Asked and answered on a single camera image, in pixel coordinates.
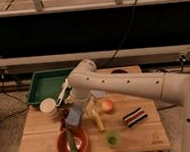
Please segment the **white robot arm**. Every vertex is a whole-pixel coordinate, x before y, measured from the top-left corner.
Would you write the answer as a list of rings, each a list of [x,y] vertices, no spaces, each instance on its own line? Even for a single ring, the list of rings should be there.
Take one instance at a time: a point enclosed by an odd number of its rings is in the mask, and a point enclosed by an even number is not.
[[[97,72],[97,66],[83,59],[67,76],[69,98],[84,106],[91,90],[110,91],[140,98],[157,99],[184,107],[181,152],[190,152],[190,74],[186,73],[129,73]]]

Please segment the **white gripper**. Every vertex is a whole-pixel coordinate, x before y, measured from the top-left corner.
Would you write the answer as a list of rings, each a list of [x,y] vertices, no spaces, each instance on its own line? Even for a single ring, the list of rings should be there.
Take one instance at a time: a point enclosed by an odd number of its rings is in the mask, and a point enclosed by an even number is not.
[[[77,89],[72,89],[69,96],[65,98],[66,104],[76,104],[83,109],[83,111],[90,116],[92,113],[92,108],[95,104],[94,97],[89,91],[79,91]]]

